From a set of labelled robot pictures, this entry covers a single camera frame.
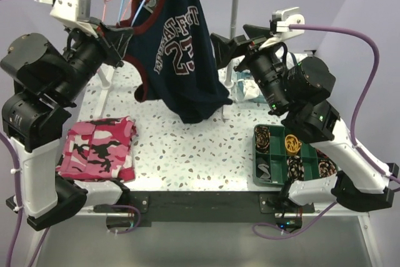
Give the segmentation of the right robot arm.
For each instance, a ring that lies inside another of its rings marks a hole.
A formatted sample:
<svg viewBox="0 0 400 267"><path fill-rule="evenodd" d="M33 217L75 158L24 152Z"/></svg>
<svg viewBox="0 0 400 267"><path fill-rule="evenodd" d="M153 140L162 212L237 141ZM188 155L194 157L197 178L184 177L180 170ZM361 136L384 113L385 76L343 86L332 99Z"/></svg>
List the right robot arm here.
<svg viewBox="0 0 400 267"><path fill-rule="evenodd" d="M362 39L372 49L372 73L379 66L379 49L363 33L332 26L277 23L270 29L255 27L251 36L232 39L211 34L217 67L241 57L236 71L247 70L264 96L269 114L279 116L282 125L302 142L320 150L338 166L336 174L309 181L287 181L275 205L291 213L311 203L332 202L356 212L388 209L399 181L399 167L377 159L357 140L354 123L346 124L329 103L335 77L321 59L309 56L293 67L276 56L276 46L304 31L347 34Z"/></svg>

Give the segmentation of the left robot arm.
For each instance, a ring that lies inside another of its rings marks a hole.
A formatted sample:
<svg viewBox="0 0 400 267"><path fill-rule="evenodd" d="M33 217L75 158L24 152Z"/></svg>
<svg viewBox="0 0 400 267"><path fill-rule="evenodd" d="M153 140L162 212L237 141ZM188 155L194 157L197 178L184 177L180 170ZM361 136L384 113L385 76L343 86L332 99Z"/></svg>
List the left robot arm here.
<svg viewBox="0 0 400 267"><path fill-rule="evenodd" d="M14 95L1 110L2 140L17 187L6 204L23 211L32 229L48 229L87 206L128 208L130 192L122 182L63 178L56 172L56 153L77 96L103 64L122 66L133 34L132 28L93 21L87 31L68 30L63 52L44 35L30 33L16 38L2 58L1 69L14 81Z"/></svg>

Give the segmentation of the navy tank top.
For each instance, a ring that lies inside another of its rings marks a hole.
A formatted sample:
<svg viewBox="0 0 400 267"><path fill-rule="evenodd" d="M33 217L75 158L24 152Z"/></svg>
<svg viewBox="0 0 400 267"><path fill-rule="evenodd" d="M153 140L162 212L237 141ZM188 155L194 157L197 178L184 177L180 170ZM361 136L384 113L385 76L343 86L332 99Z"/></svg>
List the navy tank top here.
<svg viewBox="0 0 400 267"><path fill-rule="evenodd" d="M142 0L132 0L131 27ZM232 104L219 80L213 47L200 0L147 0L131 27L124 60L140 74L137 102L161 100L182 122L196 124Z"/></svg>

